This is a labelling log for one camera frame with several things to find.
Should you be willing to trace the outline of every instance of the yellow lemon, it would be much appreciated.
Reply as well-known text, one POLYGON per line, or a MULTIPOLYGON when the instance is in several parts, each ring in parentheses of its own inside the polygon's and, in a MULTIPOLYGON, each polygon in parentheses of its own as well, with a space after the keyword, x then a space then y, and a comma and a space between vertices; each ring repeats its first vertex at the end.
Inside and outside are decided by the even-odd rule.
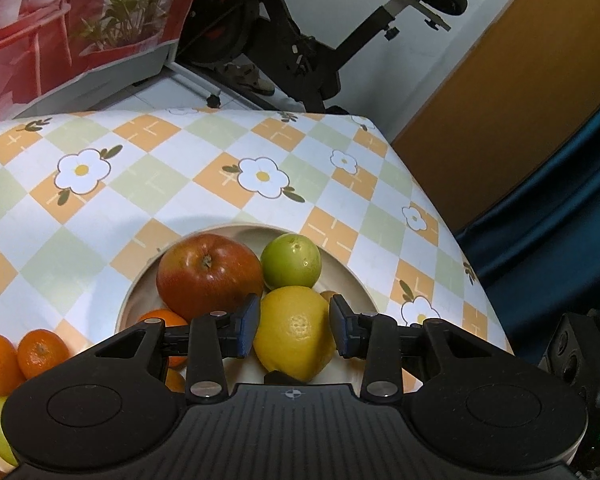
POLYGON ((253 348, 270 372, 279 370, 302 382, 329 363, 336 343, 329 326, 329 303, 306 286, 283 286, 260 303, 260 325, 253 348))

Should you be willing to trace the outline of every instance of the door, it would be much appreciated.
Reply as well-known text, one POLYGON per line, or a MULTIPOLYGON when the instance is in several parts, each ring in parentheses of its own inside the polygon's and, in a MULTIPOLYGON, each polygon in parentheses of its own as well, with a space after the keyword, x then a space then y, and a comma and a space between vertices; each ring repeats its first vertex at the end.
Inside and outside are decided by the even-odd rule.
POLYGON ((392 143, 452 231, 600 106, 600 0, 513 0, 392 143))

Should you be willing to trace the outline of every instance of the tablecloth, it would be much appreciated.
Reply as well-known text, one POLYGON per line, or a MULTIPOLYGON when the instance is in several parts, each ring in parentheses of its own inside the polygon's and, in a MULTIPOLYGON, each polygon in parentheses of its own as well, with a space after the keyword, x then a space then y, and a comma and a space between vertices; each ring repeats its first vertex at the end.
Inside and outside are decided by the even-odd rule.
POLYGON ((0 334, 17 344, 48 328, 79 352, 113 334, 160 248, 227 222, 307 235, 399 324, 442 317, 510 351, 451 232, 373 123, 209 108, 0 123, 0 334))

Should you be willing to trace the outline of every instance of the metal screw head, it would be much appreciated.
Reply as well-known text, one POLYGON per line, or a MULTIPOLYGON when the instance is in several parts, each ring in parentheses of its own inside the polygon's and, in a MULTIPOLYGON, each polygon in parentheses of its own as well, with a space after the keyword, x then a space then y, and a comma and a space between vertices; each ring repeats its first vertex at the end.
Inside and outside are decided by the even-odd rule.
POLYGON ((375 381, 366 387, 368 393, 374 397, 391 397, 398 391, 398 386, 389 381, 375 381))
POLYGON ((191 393, 197 397, 215 397, 222 391, 222 386, 213 381, 200 381, 191 386, 191 393))

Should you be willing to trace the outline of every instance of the teal curtain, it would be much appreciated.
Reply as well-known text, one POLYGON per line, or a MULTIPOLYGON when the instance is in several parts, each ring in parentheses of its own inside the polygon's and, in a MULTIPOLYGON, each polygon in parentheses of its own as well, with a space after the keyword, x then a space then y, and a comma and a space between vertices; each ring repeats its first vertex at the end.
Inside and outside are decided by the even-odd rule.
POLYGON ((600 308, 600 110, 456 238, 514 352, 538 362, 562 313, 600 308))

